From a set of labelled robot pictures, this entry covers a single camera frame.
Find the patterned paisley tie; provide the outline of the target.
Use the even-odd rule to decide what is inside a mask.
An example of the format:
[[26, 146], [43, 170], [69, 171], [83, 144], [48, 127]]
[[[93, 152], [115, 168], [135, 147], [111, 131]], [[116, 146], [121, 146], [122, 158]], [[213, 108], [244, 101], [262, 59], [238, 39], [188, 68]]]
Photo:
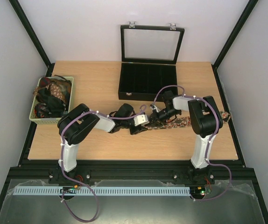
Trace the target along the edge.
[[161, 129], [172, 129], [172, 128], [184, 128], [184, 127], [191, 127], [191, 120], [190, 117], [182, 117], [170, 120], [168, 119], [167, 122], [162, 123], [149, 123], [147, 125], [142, 126], [142, 131], [150, 131], [150, 130], [161, 130]]

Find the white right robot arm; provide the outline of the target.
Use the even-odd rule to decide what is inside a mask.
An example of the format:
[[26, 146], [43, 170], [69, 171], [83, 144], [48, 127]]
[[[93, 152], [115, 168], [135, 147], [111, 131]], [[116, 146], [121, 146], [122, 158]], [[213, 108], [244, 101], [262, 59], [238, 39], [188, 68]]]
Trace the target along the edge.
[[213, 96], [203, 98], [196, 96], [174, 95], [171, 91], [163, 94], [165, 108], [159, 110], [155, 101], [150, 105], [152, 114], [149, 116], [149, 126], [166, 125], [171, 117], [180, 115], [182, 111], [190, 114], [190, 125], [196, 134], [196, 141], [190, 165], [185, 172], [186, 178], [193, 183], [200, 182], [209, 173], [209, 157], [212, 143], [219, 129], [223, 127], [217, 104]]

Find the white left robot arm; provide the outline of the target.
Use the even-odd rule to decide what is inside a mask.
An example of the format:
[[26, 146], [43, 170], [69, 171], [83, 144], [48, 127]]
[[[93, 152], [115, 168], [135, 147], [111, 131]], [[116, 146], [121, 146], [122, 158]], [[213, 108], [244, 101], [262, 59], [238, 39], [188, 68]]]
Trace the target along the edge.
[[102, 114], [93, 111], [85, 104], [79, 104], [58, 122], [59, 135], [61, 138], [61, 153], [58, 167], [50, 170], [49, 183], [59, 185], [89, 183], [89, 171], [77, 171], [77, 154], [80, 143], [93, 129], [103, 130], [106, 133], [116, 133], [120, 129], [128, 129], [134, 133], [141, 125], [148, 123], [145, 114], [147, 106], [140, 106], [136, 114], [129, 104], [123, 104], [117, 111], [110, 114]]

